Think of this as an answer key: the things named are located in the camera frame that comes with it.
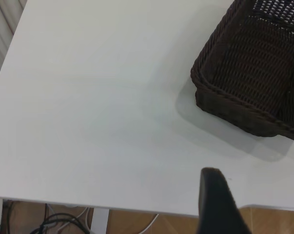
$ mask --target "white table leg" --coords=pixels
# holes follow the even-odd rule
[[[106,234],[109,209],[94,208],[93,221],[90,230],[95,234]]]

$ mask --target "dark brown wicker basket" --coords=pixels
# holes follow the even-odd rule
[[[203,110],[294,140],[294,0],[235,0],[191,69]]]

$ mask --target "wicker basket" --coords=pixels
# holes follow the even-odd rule
[[[235,0],[191,78],[203,111],[256,136],[294,140],[294,0]]]

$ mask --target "white cable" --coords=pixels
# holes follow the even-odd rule
[[[90,228],[88,227],[88,223],[87,223],[87,220],[88,220],[88,213],[89,213],[89,210],[90,208],[88,207],[87,209],[87,212],[86,212],[86,217],[85,217],[85,226],[87,228],[87,230],[89,231],[90,234],[95,234],[92,230],[90,230]]]
[[[147,231],[148,228],[150,228],[151,225],[154,223],[154,221],[157,219],[158,215],[159,215],[159,214],[157,214],[157,215],[154,217],[154,219],[152,219],[152,221],[149,223],[149,225],[148,225],[144,230],[142,230],[140,233],[138,233],[138,234],[143,234],[145,231]]]
[[[55,211],[54,211],[54,209],[51,207],[51,205],[47,203],[47,206],[48,206],[48,208],[51,210],[51,213],[53,213],[53,215],[54,215],[54,214],[55,214]]]
[[[78,216],[77,216],[77,218],[79,218],[79,217],[81,217],[84,213],[85,213],[85,211],[87,210],[87,209],[89,209],[89,208],[85,208],[83,211],[82,211],[82,213],[80,213]],[[67,225],[69,225],[70,224],[70,222],[67,222],[67,223],[65,223],[65,224],[63,224],[61,227],[59,227],[57,230],[56,230],[56,234],[61,230],[61,229],[63,229],[63,228],[65,228]]]

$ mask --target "basket rim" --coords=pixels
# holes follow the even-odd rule
[[[243,4],[245,4],[246,2],[255,2],[255,0],[235,0],[230,6],[230,8],[227,10],[227,13],[224,15],[221,22],[218,24],[217,28],[211,34],[208,42],[203,47],[199,57],[195,60],[195,63],[191,69],[192,81],[196,86],[203,85],[210,92],[216,93],[218,96],[221,96],[222,98],[230,100],[237,105],[243,106],[248,111],[254,113],[256,117],[264,121],[268,121],[271,124],[274,124],[278,128],[276,129],[276,134],[287,136],[288,135],[287,133],[290,133],[294,135],[294,127],[291,127],[285,122],[277,119],[276,117],[272,116],[268,112],[260,110],[256,108],[255,106],[235,96],[232,96],[224,92],[223,90],[219,89],[218,87],[212,85],[211,83],[208,82],[208,80],[204,77],[204,75],[201,72],[202,67],[204,67],[206,61],[210,57],[211,52],[213,51],[215,47],[215,44],[217,44],[217,42],[221,39],[223,34],[226,32],[228,25],[233,21],[233,18],[237,15],[237,13],[240,12],[241,8],[243,7]]]

